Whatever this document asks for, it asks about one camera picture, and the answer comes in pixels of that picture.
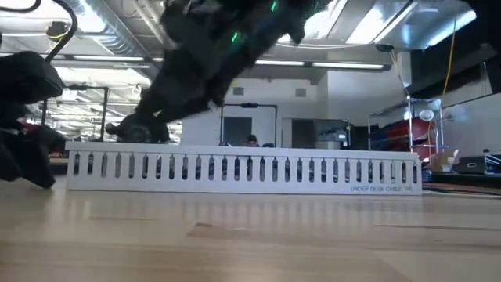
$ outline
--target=cardboard box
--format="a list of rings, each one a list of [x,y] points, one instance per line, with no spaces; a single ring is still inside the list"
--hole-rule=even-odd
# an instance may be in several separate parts
[[[431,155],[428,168],[433,172],[451,172],[459,150],[444,150]]]

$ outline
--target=yellow cable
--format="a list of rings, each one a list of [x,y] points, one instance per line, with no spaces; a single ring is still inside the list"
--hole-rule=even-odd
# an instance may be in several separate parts
[[[440,108],[442,108],[444,97],[445,97],[445,94],[447,93],[447,87],[449,86],[449,79],[451,77],[452,58],[453,58],[453,55],[454,55],[454,45],[456,43],[456,22],[457,22],[457,18],[454,19],[454,29],[452,31],[451,49],[450,49],[450,52],[449,52],[449,64],[447,66],[447,75],[445,76],[444,90],[442,91],[442,97],[440,99]],[[428,145],[429,146],[431,145],[430,130],[431,130],[431,122],[428,125]],[[430,164],[431,164],[431,147],[428,147],[428,150],[429,150],[429,156],[428,156],[428,158],[429,158]]]

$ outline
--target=white wall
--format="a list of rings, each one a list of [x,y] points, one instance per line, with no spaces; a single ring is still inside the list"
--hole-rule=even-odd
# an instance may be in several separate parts
[[[370,114],[405,98],[394,68],[381,73],[332,70],[328,75],[329,119],[366,126]]]
[[[488,78],[448,92],[444,107],[492,93]],[[463,122],[444,123],[444,141],[459,156],[482,155],[483,149],[501,151],[501,94],[461,104],[466,116]]]
[[[354,125],[366,125],[369,114],[405,98],[395,70],[383,73],[337,71],[326,72],[318,85],[307,80],[237,79],[233,87],[243,87],[243,96],[234,96],[230,88],[227,103],[262,103],[278,107],[277,146],[290,146],[290,119],[344,119]],[[306,97],[295,97],[297,88],[306,89]],[[259,143],[272,143],[270,125],[274,117],[259,109],[225,108],[225,117],[251,117]],[[220,133],[218,110],[186,119],[182,123],[181,144],[217,145]]]
[[[318,118],[317,87],[307,80],[276,79],[237,79],[233,87],[243,87],[243,96],[234,96],[230,88],[226,96],[227,103],[261,103],[278,107],[277,113],[277,146],[282,139],[282,122],[284,118]],[[306,97],[297,98],[297,88],[306,89]],[[274,114],[272,108],[242,109],[225,107],[223,117],[253,118],[253,133],[259,143],[274,143]],[[218,145],[220,134],[219,110],[185,119],[182,122],[182,145]]]

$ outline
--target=person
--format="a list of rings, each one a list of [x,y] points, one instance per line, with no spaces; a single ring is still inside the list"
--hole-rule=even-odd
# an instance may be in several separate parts
[[[258,138],[256,137],[256,135],[254,134],[249,135],[247,137],[247,143],[245,144],[245,146],[259,147]]]

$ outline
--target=ceiling duct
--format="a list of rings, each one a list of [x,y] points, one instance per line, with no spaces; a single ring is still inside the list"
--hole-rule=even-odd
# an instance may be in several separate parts
[[[150,56],[130,30],[102,0],[66,0],[66,3],[75,11],[79,20],[81,17],[85,18],[88,13],[97,15],[103,22],[103,29],[99,33],[106,36],[96,36],[94,40],[114,55]],[[158,69],[153,67],[142,70],[142,72],[149,78],[154,78]]]

